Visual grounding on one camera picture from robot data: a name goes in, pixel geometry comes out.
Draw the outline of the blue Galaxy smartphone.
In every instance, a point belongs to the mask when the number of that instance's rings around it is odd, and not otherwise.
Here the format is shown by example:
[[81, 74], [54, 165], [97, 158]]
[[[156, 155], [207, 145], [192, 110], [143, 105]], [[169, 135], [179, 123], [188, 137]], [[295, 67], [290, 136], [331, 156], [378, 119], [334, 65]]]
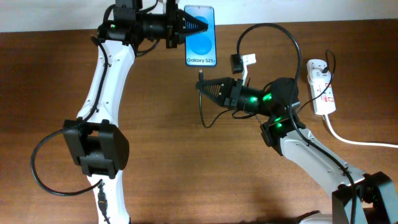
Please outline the blue Galaxy smartphone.
[[211, 6], [186, 5], [184, 11], [208, 24], [206, 31], [190, 35], [186, 38], [186, 65], [189, 67], [215, 67], [217, 56], [214, 9]]

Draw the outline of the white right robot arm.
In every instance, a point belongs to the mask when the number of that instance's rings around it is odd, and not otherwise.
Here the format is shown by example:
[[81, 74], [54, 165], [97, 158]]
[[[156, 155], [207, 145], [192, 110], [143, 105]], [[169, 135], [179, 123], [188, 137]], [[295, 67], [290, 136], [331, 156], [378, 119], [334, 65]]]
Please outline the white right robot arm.
[[383, 172], [365, 173], [315, 138], [294, 111], [300, 102], [293, 78], [278, 78], [262, 90], [230, 77], [200, 79], [196, 88], [218, 106], [267, 116], [261, 124], [265, 144], [301, 167], [331, 197], [330, 214], [315, 210], [295, 223], [397, 223], [392, 180]]

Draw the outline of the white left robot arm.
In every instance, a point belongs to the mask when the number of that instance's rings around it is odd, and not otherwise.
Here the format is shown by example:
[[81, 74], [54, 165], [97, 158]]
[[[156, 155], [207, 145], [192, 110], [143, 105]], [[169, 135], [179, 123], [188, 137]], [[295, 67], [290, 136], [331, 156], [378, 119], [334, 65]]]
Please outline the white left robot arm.
[[123, 170], [129, 142], [119, 129], [119, 107], [127, 75], [144, 39], [165, 40], [168, 49], [208, 24], [167, 1], [161, 14], [142, 1], [116, 0], [104, 12], [92, 41], [98, 61], [86, 100], [76, 119], [65, 120], [63, 134], [74, 163], [87, 176], [95, 196], [99, 223], [130, 223], [124, 203]]

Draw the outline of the white USB charger adapter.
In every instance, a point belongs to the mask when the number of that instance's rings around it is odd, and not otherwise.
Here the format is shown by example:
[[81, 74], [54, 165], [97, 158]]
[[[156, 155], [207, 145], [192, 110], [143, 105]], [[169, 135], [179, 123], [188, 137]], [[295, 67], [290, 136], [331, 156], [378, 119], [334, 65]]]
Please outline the white USB charger adapter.
[[331, 78], [329, 67], [324, 60], [311, 59], [307, 62], [307, 80], [313, 85], [316, 82], [328, 82]]

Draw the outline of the white power strip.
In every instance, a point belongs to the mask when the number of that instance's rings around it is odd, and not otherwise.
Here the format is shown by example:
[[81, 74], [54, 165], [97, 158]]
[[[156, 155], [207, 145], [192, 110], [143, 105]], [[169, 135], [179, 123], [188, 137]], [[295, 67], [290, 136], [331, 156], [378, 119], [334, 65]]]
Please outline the white power strip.
[[313, 98], [314, 112], [317, 115], [327, 115], [336, 111], [335, 97], [333, 96], [330, 81], [320, 81], [313, 85], [309, 84]]

